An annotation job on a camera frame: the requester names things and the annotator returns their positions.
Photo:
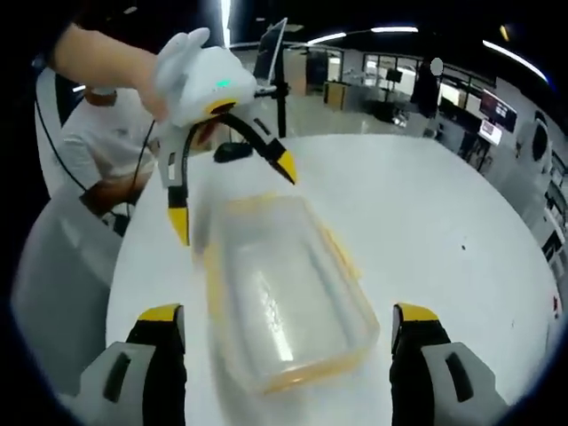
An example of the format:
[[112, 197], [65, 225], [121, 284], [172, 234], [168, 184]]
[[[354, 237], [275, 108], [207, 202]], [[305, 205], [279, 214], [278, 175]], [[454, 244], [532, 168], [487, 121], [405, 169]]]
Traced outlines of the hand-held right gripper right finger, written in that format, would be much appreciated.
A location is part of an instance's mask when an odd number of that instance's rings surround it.
[[492, 369], [426, 307], [393, 306], [391, 359], [393, 425], [495, 425], [507, 411]]

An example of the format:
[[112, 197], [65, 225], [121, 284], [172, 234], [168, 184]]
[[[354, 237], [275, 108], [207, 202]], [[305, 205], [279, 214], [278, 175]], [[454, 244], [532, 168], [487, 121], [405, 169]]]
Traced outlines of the person's left hand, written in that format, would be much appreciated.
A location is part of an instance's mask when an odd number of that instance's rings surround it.
[[151, 85], [142, 85], [137, 92], [143, 107], [156, 122], [163, 122], [168, 117], [165, 99]]

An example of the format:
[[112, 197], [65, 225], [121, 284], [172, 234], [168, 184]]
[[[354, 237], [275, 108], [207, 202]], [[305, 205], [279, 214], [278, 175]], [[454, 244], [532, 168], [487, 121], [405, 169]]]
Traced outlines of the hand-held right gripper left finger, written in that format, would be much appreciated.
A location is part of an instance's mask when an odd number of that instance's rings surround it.
[[143, 312], [124, 342], [112, 343], [81, 374], [83, 425], [185, 424], [184, 308]]

